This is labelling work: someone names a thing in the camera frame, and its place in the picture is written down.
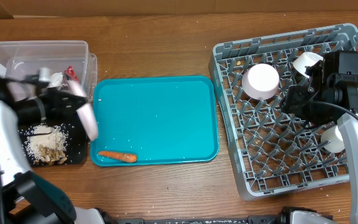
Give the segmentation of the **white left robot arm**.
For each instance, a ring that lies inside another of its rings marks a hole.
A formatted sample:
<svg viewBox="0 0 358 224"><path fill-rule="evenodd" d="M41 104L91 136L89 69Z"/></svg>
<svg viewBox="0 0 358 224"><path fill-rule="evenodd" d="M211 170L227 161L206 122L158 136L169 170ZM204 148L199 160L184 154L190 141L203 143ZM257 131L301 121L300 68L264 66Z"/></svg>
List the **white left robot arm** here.
<svg viewBox="0 0 358 224"><path fill-rule="evenodd" d="M90 140L98 137L94 112L81 85L50 88L47 79L29 75L23 84L34 85L37 96L16 101L0 77L0 223L107 223L97 208L75 207L68 196L32 171L22 149L18 127L47 118L76 113Z"/></svg>

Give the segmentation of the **clear plastic waste bin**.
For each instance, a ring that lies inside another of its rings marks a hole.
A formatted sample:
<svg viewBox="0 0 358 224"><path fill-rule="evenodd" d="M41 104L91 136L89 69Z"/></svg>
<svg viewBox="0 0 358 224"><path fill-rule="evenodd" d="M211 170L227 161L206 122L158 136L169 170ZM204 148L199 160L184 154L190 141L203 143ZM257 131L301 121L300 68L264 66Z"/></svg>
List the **clear plastic waste bin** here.
<svg viewBox="0 0 358 224"><path fill-rule="evenodd" d="M50 74L71 67L90 100L98 79L98 62L83 40L31 40L0 42L0 77L22 80L40 68Z"/></svg>

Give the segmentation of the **orange carrot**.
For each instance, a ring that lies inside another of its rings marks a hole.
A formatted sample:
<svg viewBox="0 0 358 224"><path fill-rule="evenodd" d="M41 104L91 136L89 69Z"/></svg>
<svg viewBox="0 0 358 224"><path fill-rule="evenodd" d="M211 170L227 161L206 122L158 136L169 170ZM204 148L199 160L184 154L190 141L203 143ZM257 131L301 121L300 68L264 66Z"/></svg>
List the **orange carrot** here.
<svg viewBox="0 0 358 224"><path fill-rule="evenodd" d="M137 162L136 154L129 154L125 152L114 152L114 151L99 151L99 156L108 157L125 163L135 163Z"/></svg>

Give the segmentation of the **pale green bowl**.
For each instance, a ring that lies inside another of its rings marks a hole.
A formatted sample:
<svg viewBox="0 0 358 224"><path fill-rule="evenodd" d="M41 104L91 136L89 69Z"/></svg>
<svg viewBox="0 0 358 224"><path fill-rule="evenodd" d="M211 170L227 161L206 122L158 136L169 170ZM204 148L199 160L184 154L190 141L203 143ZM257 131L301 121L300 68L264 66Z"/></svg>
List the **pale green bowl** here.
<svg viewBox="0 0 358 224"><path fill-rule="evenodd" d="M317 62L323 60L323 57L313 52L303 52L296 60L293 61L294 69L306 78L310 76L306 74L306 68L312 67Z"/></svg>

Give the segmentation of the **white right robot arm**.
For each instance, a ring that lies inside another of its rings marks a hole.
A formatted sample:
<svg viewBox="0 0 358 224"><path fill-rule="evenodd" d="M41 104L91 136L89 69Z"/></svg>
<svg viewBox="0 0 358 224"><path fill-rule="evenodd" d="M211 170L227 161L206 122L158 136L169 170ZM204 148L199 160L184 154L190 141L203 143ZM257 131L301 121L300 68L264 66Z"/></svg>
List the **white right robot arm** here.
<svg viewBox="0 0 358 224"><path fill-rule="evenodd" d="M309 85L291 86L280 103L281 111L317 126L337 124L352 190L350 219L358 223L358 52L305 52L293 67L309 79Z"/></svg>

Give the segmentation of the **teal serving tray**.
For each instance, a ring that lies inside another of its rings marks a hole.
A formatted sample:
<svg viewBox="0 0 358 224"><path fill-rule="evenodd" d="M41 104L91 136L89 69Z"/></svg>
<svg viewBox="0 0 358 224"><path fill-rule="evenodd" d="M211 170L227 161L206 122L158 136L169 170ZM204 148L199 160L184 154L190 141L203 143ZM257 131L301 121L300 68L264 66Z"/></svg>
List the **teal serving tray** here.
<svg viewBox="0 0 358 224"><path fill-rule="evenodd" d="M101 167L125 162L101 151L137 155L137 166L209 162L219 152L214 86L207 77L120 78L99 82L93 109L98 138L89 155Z"/></svg>

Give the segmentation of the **pink bowl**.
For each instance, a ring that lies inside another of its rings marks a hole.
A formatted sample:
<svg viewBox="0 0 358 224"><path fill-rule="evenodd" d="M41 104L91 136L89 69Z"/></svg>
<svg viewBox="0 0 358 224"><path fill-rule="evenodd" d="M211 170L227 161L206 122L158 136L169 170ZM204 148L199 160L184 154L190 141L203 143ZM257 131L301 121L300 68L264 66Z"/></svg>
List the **pink bowl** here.
<svg viewBox="0 0 358 224"><path fill-rule="evenodd" d="M243 74L242 89L253 99L267 100L276 94L279 82L279 74L272 65L259 63Z"/></svg>

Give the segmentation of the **black plastic tray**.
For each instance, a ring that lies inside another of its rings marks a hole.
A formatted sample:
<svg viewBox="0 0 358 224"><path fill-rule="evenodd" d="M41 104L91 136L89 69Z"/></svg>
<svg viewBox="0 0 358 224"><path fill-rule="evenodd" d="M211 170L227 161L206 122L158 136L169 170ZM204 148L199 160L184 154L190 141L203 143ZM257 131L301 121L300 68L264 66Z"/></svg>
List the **black plastic tray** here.
<svg viewBox="0 0 358 224"><path fill-rule="evenodd" d="M46 124L47 126L61 126L66 133L68 133L68 140L67 140L67 151L66 154L68 156L68 160L64 164L55 164L53 166L60 166L60 165L68 165L68 164L81 164L86 160L86 152L88 148L88 137L85 133L85 130L82 127L82 124L77 116L70 118L65 122L61 121L46 121L44 123L36 123L32 125L21 125L19 126L19 137L22 142L22 148L24 143L24 137L21 134L21 131L29 129L31 126L37 126L40 124Z"/></svg>

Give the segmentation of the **white paper cup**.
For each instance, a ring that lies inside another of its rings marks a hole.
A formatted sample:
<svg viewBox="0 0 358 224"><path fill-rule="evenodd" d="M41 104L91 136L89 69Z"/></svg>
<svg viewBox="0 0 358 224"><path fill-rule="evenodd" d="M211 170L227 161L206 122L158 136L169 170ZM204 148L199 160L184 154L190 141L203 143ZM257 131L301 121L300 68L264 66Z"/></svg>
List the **white paper cup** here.
<svg viewBox="0 0 358 224"><path fill-rule="evenodd" d="M328 142L325 150L331 153L339 153L345 150L342 135L337 125L325 130L321 135L321 142Z"/></svg>

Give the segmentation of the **pile of peanut shells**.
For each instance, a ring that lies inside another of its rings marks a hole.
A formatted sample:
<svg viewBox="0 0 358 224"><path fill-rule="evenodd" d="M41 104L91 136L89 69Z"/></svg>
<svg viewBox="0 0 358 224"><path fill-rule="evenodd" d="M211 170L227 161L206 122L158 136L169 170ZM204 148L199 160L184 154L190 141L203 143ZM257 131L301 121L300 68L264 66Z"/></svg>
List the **pile of peanut shells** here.
<svg viewBox="0 0 358 224"><path fill-rule="evenodd" d="M55 164L63 164L67 159L63 150L52 149L45 146L39 147L38 163L52 166Z"/></svg>

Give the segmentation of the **white tissue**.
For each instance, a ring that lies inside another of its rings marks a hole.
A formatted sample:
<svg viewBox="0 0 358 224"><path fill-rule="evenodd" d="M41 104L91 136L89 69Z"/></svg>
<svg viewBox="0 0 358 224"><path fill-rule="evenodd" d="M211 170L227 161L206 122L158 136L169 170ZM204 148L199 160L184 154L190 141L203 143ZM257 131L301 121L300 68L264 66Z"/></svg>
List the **white tissue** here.
<svg viewBox="0 0 358 224"><path fill-rule="evenodd" d="M57 88L60 87L63 83L63 73L59 72L59 73L54 73L53 75L51 75L50 77L50 83L48 85L49 88Z"/></svg>

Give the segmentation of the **grey dishwasher rack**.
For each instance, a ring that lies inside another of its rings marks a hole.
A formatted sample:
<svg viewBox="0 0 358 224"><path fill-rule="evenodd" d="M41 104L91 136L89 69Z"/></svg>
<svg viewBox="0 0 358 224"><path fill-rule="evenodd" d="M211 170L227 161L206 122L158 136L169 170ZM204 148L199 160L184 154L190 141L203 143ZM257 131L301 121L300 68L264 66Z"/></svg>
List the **grey dishwasher rack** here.
<svg viewBox="0 0 358 224"><path fill-rule="evenodd" d="M293 67L304 52L324 55L358 52L358 28L350 23L299 30L213 47L209 72L226 128L228 151L239 195L244 200L347 182L344 152L324 150L324 126L312 128L279 107L289 87L307 86ZM268 100L250 98L242 89L245 72L258 63L272 65L280 81Z"/></svg>

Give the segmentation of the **red snack wrapper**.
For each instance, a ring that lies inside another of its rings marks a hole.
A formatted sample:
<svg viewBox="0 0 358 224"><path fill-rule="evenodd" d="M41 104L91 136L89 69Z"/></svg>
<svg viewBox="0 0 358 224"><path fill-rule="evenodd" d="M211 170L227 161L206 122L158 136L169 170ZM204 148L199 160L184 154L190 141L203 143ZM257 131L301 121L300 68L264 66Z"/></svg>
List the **red snack wrapper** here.
<svg viewBox="0 0 358 224"><path fill-rule="evenodd" d="M67 80L73 80L73 81L76 81L76 82L79 81L79 80L78 80L78 77L76 76L76 73L75 73L75 71L74 71L74 69L73 69L72 66L69 66L69 67L64 71L64 73L65 73L65 76L66 76Z"/></svg>

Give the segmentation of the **pile of rice grains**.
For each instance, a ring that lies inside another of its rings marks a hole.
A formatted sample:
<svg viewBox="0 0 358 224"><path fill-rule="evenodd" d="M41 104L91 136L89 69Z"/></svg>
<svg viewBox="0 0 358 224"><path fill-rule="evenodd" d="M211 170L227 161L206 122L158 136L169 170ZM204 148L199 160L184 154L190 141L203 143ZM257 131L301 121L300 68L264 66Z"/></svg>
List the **pile of rice grains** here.
<svg viewBox="0 0 358 224"><path fill-rule="evenodd" d="M63 150L67 156L68 133L61 126L40 124L21 131L21 134L24 137L23 148L31 165L46 166L37 162L40 146Z"/></svg>

